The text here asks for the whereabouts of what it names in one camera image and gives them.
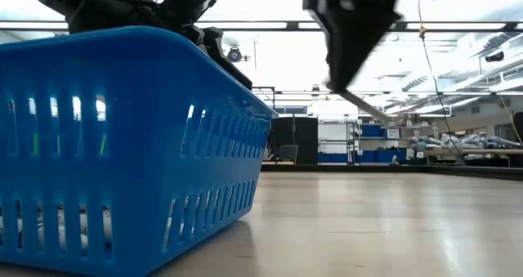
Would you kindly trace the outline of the grey office chair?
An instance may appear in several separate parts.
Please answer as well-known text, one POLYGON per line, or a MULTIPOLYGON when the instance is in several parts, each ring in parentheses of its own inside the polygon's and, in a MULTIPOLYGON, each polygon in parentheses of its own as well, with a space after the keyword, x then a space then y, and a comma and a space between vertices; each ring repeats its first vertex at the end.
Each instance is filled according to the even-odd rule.
POLYGON ((298 145, 282 145, 279 148, 281 161, 297 162, 298 145))

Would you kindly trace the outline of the blue plastic basket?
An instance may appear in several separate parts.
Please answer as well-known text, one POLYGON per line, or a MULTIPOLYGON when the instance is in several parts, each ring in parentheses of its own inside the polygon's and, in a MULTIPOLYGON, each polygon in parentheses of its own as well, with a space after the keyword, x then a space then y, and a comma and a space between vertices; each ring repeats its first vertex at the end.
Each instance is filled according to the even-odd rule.
POLYGON ((164 29, 0 44, 0 263, 153 272, 251 210, 274 116, 164 29))

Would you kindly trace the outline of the grey plastic-wrapped items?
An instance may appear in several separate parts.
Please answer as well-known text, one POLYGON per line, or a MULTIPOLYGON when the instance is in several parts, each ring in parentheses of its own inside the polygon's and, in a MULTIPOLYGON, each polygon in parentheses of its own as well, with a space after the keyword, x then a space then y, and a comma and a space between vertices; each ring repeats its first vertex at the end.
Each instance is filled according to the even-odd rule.
POLYGON ((427 149, 454 148, 459 149, 523 149, 519 142, 506 140, 498 136, 484 136, 473 133, 463 137, 442 134, 440 139, 430 136, 412 136, 409 138, 417 145, 424 145, 427 149))

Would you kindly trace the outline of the black overhead rig beam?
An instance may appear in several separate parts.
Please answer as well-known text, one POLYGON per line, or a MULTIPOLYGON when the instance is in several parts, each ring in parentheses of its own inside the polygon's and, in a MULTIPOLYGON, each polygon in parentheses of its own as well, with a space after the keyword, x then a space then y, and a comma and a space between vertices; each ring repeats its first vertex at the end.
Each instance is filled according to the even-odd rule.
MULTIPOLYGON (((312 20, 290 21, 209 21, 197 24, 200 28, 216 27, 233 32, 319 32, 320 26, 312 20)), ((523 21, 398 21, 388 33, 416 33, 424 29, 428 33, 515 33, 523 32, 523 21)), ((57 20, 4 20, 0 31, 66 32, 68 25, 57 20)))

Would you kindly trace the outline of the blue storage bin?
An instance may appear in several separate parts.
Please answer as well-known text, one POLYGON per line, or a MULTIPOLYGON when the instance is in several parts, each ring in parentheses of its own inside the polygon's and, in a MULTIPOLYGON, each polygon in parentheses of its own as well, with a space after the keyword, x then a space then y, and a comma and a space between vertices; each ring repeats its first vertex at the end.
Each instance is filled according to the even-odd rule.
POLYGON ((353 151, 355 163, 390 163, 394 156, 398 161, 406 160, 406 150, 361 150, 353 151))
POLYGON ((344 163, 349 162, 347 153, 318 153, 318 163, 344 163))
POLYGON ((362 125, 361 136, 366 138, 385 139, 387 137, 387 130, 379 125, 362 125))

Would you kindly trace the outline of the wooden workbench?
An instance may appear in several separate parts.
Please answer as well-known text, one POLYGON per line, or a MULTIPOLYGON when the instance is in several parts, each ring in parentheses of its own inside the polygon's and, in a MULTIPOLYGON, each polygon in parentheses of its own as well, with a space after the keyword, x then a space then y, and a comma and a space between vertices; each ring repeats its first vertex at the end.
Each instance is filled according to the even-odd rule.
POLYGON ((460 154, 502 154, 502 155, 523 155, 521 149, 433 149, 424 152, 426 156, 458 156, 460 154))

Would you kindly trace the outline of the silver ventilation duct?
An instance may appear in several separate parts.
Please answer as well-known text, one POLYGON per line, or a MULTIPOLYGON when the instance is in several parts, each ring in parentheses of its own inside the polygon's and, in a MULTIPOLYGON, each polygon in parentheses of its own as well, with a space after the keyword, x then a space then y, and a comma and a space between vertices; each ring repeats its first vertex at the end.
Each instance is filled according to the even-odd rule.
POLYGON ((435 66, 426 72, 412 74, 402 87, 404 92, 419 89, 422 85, 436 80, 463 82, 486 73, 496 64, 505 64, 515 57, 517 49, 523 49, 523 32, 498 32, 493 34, 469 33, 458 40, 458 47, 448 56, 438 60, 435 66), (500 62, 485 61, 485 57, 498 51, 504 51, 505 57, 500 62))

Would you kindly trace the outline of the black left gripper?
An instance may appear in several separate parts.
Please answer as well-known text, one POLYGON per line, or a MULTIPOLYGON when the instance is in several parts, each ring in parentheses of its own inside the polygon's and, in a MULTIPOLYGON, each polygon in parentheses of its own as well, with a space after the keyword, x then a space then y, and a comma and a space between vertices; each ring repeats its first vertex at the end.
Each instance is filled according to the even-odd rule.
MULTIPOLYGON (((182 34, 191 33, 195 22, 217 0, 70 0, 72 11, 66 16, 71 33, 150 26, 182 34)), ((221 37, 206 35, 203 43, 208 55, 248 90, 252 81, 224 55, 221 37)))

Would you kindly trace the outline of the black aluminium table frame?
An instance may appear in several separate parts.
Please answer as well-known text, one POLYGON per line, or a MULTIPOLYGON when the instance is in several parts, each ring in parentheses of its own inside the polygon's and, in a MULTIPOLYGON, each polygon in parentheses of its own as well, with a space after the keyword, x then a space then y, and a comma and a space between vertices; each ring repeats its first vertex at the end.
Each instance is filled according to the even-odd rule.
POLYGON ((426 173, 448 176, 468 176, 505 181, 523 182, 523 168, 467 167, 450 165, 269 165, 261 166, 262 172, 371 172, 371 173, 426 173))

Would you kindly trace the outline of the black panel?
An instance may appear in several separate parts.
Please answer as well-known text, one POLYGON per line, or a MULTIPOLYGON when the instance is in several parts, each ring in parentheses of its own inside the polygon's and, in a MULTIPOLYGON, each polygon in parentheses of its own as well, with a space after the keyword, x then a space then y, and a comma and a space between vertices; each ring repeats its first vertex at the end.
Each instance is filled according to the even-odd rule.
POLYGON ((282 145, 298 145, 295 164, 318 163, 318 119, 307 117, 276 118, 272 121, 272 141, 279 157, 282 145))

